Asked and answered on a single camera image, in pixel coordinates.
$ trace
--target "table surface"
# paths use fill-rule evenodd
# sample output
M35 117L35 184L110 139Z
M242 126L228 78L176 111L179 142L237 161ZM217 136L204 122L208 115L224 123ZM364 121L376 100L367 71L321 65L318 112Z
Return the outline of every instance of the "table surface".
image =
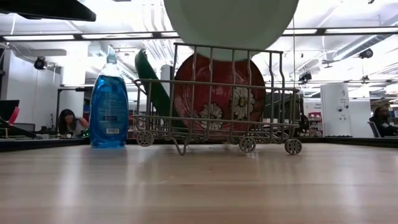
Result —
M397 223L398 152L336 144L0 154L0 223Z

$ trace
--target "bottle cap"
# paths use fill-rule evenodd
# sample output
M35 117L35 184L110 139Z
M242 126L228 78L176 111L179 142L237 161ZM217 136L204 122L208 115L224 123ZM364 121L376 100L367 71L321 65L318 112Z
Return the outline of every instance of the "bottle cap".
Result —
M116 55L115 54L109 54L106 57L106 63L116 63L116 62L117 62L117 60L116 60Z

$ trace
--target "floral plate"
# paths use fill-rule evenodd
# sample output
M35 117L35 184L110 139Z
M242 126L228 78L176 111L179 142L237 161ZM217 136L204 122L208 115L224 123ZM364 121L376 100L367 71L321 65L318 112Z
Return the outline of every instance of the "floral plate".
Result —
M175 80L193 81L193 55L182 63ZM260 70L251 62L251 83L253 86L264 86ZM237 85L249 84L249 71L247 60L235 62L235 74ZM195 72L196 82L210 82L210 60L200 54L197 54L197 64ZM231 62L213 61L213 83L234 83L233 69ZM195 85L195 93L192 94L192 85L176 84L174 87L174 107L181 118L191 116L191 100L193 97L193 117L207 118L213 121L195 121L194 133L205 133L207 126L211 133L210 139L220 139L218 136L229 135L231 123L221 120L230 120L233 114L234 120L247 120L248 107L250 121L259 121L264 109L264 89L251 89L236 87L234 89L234 100L232 101L232 87L223 85L213 85L211 87L211 103L209 102L209 85ZM190 127L191 121L185 120L184 124ZM233 131L245 131L249 125L243 123L234 123Z

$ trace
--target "dish soap bottle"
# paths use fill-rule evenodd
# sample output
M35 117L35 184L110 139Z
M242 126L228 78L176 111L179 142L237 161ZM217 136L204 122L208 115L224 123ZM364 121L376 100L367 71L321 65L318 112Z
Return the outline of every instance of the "dish soap bottle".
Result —
M92 147L124 147L129 126L126 83L116 66L115 54L106 57L93 88L90 108L90 143Z

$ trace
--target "security camera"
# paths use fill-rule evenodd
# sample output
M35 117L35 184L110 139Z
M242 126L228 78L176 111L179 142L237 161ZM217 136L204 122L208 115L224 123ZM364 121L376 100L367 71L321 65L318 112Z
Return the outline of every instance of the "security camera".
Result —
M365 51L363 51L359 54L359 57L360 57L360 59L371 58L371 57L373 57L373 50L366 49Z
M37 57L35 61L34 67L38 70L46 70L47 69L47 62L45 61L44 56Z

